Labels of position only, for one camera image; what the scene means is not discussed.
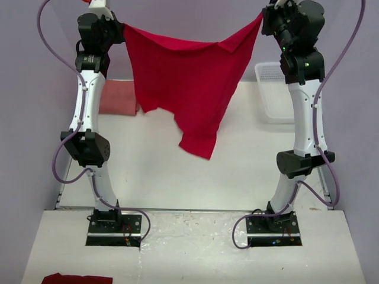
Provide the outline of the bright red t shirt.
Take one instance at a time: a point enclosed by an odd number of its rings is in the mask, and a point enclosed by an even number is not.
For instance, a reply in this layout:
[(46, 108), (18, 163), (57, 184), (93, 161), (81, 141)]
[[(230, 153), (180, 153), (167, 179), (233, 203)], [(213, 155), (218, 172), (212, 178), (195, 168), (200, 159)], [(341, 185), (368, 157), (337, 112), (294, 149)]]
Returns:
[(173, 113), (179, 146), (210, 159), (229, 102), (251, 58), (263, 16), (223, 41), (200, 42), (126, 25), (134, 89), (144, 112)]

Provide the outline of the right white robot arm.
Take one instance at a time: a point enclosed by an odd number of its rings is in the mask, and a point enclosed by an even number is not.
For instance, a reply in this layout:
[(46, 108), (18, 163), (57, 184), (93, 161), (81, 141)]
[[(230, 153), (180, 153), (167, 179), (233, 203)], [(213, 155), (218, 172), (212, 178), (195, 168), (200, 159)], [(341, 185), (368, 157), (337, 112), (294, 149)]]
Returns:
[(268, 202), (264, 225), (276, 233), (292, 216), (300, 184), (313, 169), (334, 162), (323, 138), (322, 102), (317, 92), (325, 79), (325, 61), (315, 44), (325, 24), (325, 10), (315, 1), (270, 1), (262, 10), (262, 34), (273, 36), (281, 49), (280, 67), (293, 105), (293, 149), (277, 154), (281, 173)]

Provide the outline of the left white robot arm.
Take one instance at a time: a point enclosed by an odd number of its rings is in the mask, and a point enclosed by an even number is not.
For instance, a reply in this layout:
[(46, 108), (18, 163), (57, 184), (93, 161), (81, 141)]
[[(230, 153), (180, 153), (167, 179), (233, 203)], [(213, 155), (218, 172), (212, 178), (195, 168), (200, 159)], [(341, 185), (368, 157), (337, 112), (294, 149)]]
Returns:
[(123, 25), (105, 16), (86, 13), (78, 18), (78, 30), (81, 39), (76, 44), (76, 107), (70, 127), (61, 133), (60, 139), (89, 179), (95, 199), (91, 225), (115, 233), (122, 228), (123, 217), (108, 173), (110, 142), (99, 134), (98, 116), (110, 65), (108, 52), (113, 44), (124, 42)]

